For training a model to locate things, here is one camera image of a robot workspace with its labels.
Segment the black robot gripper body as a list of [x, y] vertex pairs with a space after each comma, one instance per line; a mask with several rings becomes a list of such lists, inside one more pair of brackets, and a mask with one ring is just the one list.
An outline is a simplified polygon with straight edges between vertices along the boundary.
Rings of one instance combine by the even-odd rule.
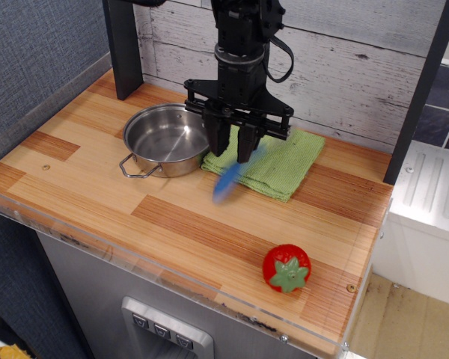
[[188, 79], [186, 108], [203, 119], [209, 111], [224, 117], [228, 123], [263, 128], [265, 135], [282, 140], [290, 131], [293, 109], [271, 95], [266, 88], [269, 57], [245, 62], [218, 60], [218, 78]]

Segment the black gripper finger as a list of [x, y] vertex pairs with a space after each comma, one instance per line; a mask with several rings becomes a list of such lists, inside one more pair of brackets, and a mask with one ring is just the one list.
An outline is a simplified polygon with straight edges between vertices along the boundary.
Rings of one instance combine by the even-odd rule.
[[238, 131], [237, 161], [246, 163], [265, 135], [263, 128], [254, 125], [241, 126]]
[[209, 111], [203, 113], [203, 120], [210, 151], [219, 157], [229, 145], [230, 124], [224, 117]]

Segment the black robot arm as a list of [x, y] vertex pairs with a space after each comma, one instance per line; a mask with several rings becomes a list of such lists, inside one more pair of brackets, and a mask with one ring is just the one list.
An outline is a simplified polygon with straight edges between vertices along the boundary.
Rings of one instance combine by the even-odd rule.
[[186, 108], [204, 122], [210, 151], [220, 156], [228, 147], [230, 130], [238, 126], [237, 161], [246, 163], [260, 139], [285, 140], [290, 131], [291, 106], [266, 88], [270, 46], [293, 55], [276, 37], [283, 29], [285, 9], [279, 1], [212, 1], [218, 29], [216, 80], [189, 79]]

